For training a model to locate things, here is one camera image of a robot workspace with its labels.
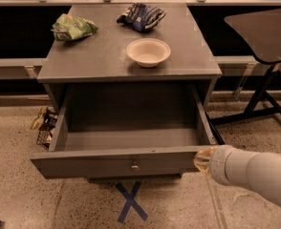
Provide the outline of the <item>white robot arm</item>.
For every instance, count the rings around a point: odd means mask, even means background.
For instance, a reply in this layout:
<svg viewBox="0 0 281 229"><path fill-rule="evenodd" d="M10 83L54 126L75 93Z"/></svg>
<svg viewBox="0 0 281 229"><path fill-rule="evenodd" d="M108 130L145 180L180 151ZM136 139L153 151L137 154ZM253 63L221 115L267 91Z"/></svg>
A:
<svg viewBox="0 0 281 229"><path fill-rule="evenodd" d="M281 207L281 155L252 152L230 145L208 146L193 159L215 182L241 187Z"/></svg>

